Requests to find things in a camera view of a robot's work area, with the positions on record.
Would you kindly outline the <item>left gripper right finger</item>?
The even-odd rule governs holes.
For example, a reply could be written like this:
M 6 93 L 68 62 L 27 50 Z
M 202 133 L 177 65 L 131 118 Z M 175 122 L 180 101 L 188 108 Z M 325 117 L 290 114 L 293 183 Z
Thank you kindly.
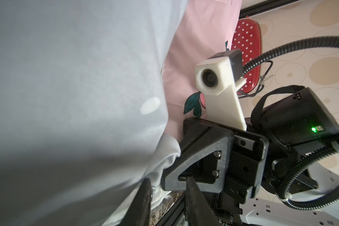
M 186 220 L 189 226 L 220 226 L 203 193 L 192 177 L 186 179 Z

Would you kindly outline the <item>pink cat-print pillow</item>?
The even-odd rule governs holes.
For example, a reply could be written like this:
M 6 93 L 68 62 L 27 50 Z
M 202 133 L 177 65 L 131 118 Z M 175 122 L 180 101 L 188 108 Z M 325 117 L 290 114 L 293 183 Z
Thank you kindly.
M 165 133 L 183 137 L 183 121 L 205 117 L 204 96 L 195 81 L 195 66 L 231 49 L 242 1 L 189 1 L 164 62 L 163 84 L 169 120 Z

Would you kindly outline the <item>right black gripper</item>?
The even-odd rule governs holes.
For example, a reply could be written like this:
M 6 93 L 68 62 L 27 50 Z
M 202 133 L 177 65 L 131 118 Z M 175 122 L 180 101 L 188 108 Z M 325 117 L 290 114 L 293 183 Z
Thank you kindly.
M 339 124 L 317 95 L 305 87 L 282 87 L 288 97 L 254 108 L 249 131 L 200 118 L 184 121 L 181 155 L 163 172 L 165 191 L 186 190 L 193 178 L 200 191 L 225 192 L 239 203 L 259 186 L 288 207 L 316 210 L 339 201 L 339 185 L 310 201 L 290 199 L 298 177 L 318 161 L 339 152 Z

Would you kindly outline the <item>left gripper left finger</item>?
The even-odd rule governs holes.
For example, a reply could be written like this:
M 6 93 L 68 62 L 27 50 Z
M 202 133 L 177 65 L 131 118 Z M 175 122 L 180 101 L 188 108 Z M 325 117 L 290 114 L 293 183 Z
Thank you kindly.
M 148 226 L 151 211 L 152 186 L 150 179 L 144 179 L 120 226 Z

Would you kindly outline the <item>grey bear-print pillow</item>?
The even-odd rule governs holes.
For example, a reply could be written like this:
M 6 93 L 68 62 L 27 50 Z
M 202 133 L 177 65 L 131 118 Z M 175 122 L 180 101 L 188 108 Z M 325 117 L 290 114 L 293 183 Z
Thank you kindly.
M 101 226 L 180 155 L 162 72 L 187 1 L 0 1 L 0 226 Z

